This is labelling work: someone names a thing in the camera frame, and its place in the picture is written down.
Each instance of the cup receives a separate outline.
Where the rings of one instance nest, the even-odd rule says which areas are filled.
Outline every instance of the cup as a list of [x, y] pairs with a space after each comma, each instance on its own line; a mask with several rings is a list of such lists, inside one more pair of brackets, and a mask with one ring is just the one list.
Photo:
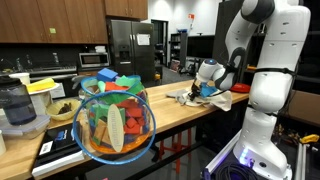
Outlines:
[[30, 74], [29, 73], [15, 73], [10, 74], [11, 78], [19, 78], [21, 83], [24, 85], [30, 84]]
[[2, 131], [0, 130], [0, 156], [7, 151], [6, 145], [4, 144], [4, 140], [2, 137]]

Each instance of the wooden cabinet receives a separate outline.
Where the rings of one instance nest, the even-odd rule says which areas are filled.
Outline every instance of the wooden cabinet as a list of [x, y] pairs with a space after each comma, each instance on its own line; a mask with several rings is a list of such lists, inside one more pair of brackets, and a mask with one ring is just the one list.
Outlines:
[[108, 42], [102, 0], [65, 0], [65, 5], [74, 43]]
[[0, 42], [106, 44], [104, 0], [0, 0]]
[[38, 0], [38, 5], [48, 42], [72, 42], [64, 0]]
[[108, 16], [148, 19], [148, 0], [105, 0]]
[[128, 0], [106, 0], [105, 4], [107, 15], [128, 17]]
[[36, 0], [6, 0], [6, 4], [19, 42], [47, 42]]
[[72, 41], [90, 43], [91, 35], [85, 0], [65, 0]]
[[91, 42], [96, 44], [108, 43], [104, 1], [85, 0], [85, 4], [87, 8]]
[[0, 0], [0, 42], [18, 42], [7, 4]]
[[147, 0], [128, 0], [129, 16], [141, 20], [148, 19]]

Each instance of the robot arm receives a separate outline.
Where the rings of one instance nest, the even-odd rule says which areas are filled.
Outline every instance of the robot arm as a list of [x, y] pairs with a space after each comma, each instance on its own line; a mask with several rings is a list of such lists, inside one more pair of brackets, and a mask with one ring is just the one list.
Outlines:
[[226, 36], [228, 62], [225, 66], [215, 60], [205, 60], [197, 74], [201, 82], [212, 79], [220, 90], [229, 90], [237, 81], [239, 69], [242, 67], [248, 43], [257, 28], [273, 13], [273, 0], [246, 0], [241, 11], [233, 20]]
[[249, 95], [252, 107], [247, 107], [233, 154], [241, 164], [256, 162], [253, 170], [267, 179], [292, 177], [285, 155], [270, 139], [277, 120], [273, 114], [278, 113], [288, 97], [309, 22], [309, 9], [297, 6], [297, 1], [245, 0], [226, 36], [227, 64], [206, 60], [197, 74], [199, 81], [213, 79], [218, 89], [230, 89], [254, 30], [260, 23], [266, 25], [267, 34]]

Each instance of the refrigerator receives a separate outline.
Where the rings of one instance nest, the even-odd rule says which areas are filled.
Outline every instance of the refrigerator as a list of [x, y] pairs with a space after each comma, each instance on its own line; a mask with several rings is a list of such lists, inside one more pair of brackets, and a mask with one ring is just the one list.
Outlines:
[[153, 24], [123, 20], [107, 22], [110, 58], [119, 75], [140, 75], [153, 81], [155, 55]]

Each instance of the paper on refrigerator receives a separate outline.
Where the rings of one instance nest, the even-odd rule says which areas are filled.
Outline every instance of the paper on refrigerator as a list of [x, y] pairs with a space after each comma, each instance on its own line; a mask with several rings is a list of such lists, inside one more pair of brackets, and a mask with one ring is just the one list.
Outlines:
[[150, 34], [137, 34], [137, 43], [139, 46], [149, 46]]

